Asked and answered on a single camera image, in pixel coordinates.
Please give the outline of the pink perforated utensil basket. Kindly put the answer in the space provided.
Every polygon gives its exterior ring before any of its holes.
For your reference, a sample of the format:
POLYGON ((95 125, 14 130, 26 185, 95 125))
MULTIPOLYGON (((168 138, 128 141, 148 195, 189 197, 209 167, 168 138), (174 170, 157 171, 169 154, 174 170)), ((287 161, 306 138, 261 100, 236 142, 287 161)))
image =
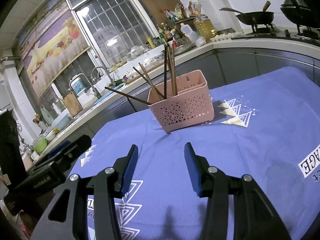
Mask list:
POLYGON ((167 95, 165 100, 160 100, 153 88, 148 94, 149 109, 166 133, 214 119, 212 98, 201 70, 176 77, 176 85, 177 95, 172 93, 170 80, 166 86, 164 83, 155 86, 167 95))

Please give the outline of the black gas stove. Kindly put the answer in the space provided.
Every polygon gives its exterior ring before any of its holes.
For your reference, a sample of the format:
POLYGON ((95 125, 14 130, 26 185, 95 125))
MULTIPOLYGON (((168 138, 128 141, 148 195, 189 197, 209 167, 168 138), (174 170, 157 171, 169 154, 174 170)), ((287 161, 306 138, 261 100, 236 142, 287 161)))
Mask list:
POLYGON ((319 28, 312 29, 297 25, 295 28, 277 28, 274 24, 252 25, 250 33, 238 34, 236 39, 275 38, 280 40, 298 41, 319 47, 319 28))

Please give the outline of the black chopstick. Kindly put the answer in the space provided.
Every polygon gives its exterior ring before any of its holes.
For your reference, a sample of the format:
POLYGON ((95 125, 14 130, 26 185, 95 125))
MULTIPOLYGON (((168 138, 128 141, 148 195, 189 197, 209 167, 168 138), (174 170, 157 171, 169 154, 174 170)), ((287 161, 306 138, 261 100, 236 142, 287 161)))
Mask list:
POLYGON ((167 99, 167 45, 164 45, 164 99, 167 99))

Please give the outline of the dark chopstick out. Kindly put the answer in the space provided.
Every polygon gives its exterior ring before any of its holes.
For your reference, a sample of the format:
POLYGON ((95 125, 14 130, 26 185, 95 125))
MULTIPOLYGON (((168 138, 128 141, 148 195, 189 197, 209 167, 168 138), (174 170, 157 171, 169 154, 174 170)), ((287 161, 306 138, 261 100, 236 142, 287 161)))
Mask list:
POLYGON ((110 87, 105 87, 105 89, 107 89, 107 90, 109 90, 109 91, 112 91, 112 92, 114 92, 114 93, 120 94, 120 95, 122 95, 122 96, 125 96, 126 98, 139 101, 139 102, 141 102, 141 103, 143 103, 143 104, 146 104, 146 105, 148 105, 148 106, 151 105, 151 103, 148 102, 148 101, 145 101, 145 100, 142 100, 142 99, 137 98, 137 97, 135 97, 135 96, 131 96, 131 95, 129 95, 129 94, 123 93, 123 92, 121 92, 121 91, 119 91, 119 90, 116 90, 116 89, 113 89, 113 88, 110 88, 110 87))

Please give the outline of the green plastic bowl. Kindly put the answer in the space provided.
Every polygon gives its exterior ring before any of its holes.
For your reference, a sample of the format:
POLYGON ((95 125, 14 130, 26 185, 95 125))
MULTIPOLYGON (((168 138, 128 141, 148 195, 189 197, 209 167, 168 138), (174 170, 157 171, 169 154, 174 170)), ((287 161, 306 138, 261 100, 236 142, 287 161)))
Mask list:
POLYGON ((33 145, 33 150, 36 153, 40 154, 46 149, 47 145, 48 145, 48 142, 47 142, 46 137, 41 137, 33 145))

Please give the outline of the wooden cutting board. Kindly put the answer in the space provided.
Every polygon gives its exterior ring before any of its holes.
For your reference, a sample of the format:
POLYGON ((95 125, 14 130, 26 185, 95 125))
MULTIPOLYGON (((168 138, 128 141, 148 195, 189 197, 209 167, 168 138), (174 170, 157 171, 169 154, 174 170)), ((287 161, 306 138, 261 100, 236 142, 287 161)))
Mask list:
POLYGON ((71 114, 72 117, 75 117, 77 114, 79 114, 83 108, 80 102, 78 101, 77 97, 73 92, 70 92, 67 94, 63 100, 63 104, 65 107, 68 109, 69 113, 71 114))

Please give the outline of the barred kitchen window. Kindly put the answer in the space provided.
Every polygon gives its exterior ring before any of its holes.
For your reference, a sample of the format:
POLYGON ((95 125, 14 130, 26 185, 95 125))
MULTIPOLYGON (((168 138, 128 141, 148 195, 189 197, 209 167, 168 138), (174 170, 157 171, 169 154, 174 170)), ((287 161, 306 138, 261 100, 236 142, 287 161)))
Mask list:
POLYGON ((119 68, 159 36, 143 0, 67 0, 90 43, 108 68, 119 68))

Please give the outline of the brown wooden chopstick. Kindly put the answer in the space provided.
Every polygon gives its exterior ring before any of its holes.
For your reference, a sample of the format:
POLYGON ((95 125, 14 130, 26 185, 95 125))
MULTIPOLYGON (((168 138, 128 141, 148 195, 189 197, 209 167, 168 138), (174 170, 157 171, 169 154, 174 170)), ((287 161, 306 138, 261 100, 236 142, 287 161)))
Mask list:
POLYGON ((167 56, 168 56, 168 62, 169 62, 169 73, 171 77, 171 86, 172 86, 172 96, 175 96, 175 86, 174 86, 174 75, 172 72, 172 58, 170 53, 170 48, 167 46, 167 56))

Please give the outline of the white plastic jug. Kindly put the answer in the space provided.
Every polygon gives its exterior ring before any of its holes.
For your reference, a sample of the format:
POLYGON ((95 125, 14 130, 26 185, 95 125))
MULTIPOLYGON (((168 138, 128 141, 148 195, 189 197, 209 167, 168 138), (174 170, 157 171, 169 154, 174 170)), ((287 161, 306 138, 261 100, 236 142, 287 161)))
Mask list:
POLYGON ((184 24, 181 23, 180 24, 180 30, 181 32, 192 42, 192 43, 196 43, 197 39, 199 38, 199 36, 197 35, 197 33, 195 31, 193 31, 193 29, 188 25, 188 24, 184 24))

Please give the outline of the purple printed tablecloth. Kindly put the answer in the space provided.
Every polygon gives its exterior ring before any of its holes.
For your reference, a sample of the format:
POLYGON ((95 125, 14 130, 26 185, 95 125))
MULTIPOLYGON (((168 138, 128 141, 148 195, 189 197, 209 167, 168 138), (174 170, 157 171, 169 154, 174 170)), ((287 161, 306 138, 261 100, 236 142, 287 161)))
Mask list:
POLYGON ((199 239, 207 201, 193 191, 190 142, 229 176, 250 174, 292 239, 319 227, 319 86, 294 67, 210 91, 213 121, 165 133, 150 110, 106 123, 72 172, 95 176, 132 145, 139 159, 116 200, 124 239, 199 239))

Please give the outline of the egg tray on counter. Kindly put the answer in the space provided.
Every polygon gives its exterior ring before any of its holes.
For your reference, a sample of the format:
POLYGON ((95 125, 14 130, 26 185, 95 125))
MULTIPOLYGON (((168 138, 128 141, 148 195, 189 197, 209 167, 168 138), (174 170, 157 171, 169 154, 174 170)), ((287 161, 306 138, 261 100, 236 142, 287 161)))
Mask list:
POLYGON ((217 42, 217 41, 223 41, 223 40, 231 40, 232 38, 235 38, 235 37, 237 37, 237 33, 227 33, 227 34, 216 35, 210 40, 212 42, 217 42))

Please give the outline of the yellow cooking oil bottle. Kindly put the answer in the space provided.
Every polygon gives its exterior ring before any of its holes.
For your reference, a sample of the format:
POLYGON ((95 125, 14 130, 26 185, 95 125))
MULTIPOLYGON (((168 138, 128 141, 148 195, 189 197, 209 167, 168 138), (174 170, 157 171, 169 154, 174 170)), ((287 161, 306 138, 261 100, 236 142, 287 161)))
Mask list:
POLYGON ((216 36, 216 30, 211 20, 206 15, 200 14, 198 11, 195 11, 194 15, 194 25, 197 31, 207 42, 210 42, 211 39, 216 36))

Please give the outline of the chrome kitchen faucet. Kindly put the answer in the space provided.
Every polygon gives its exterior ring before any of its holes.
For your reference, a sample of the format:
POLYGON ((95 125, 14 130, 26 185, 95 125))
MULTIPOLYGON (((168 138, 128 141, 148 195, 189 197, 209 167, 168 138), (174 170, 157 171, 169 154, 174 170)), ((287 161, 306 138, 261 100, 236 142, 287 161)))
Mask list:
POLYGON ((93 86, 91 81, 89 81, 88 77, 84 73, 79 73, 73 76, 69 81, 69 88, 72 89, 77 96, 82 94, 86 91, 87 87, 85 86, 84 81, 82 80, 82 77, 87 80, 87 83, 92 88, 94 96, 98 99, 101 98, 101 94, 98 92, 98 90, 93 86))

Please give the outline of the fruit picture wall poster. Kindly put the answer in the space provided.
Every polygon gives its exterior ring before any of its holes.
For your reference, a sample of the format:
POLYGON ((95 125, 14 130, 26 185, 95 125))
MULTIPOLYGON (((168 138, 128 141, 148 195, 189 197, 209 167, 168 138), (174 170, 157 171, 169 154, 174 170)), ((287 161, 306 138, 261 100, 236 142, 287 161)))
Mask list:
POLYGON ((18 44, 37 97, 89 48, 66 0, 45 3, 21 32, 18 44))

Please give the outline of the black lidded pot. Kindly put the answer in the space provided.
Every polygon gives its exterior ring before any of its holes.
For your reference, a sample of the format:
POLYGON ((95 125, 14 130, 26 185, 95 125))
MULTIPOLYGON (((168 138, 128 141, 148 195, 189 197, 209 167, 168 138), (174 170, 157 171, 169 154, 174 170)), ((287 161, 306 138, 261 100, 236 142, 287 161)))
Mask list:
POLYGON ((311 11, 303 0, 285 0, 280 9, 292 23, 319 29, 319 17, 311 11))

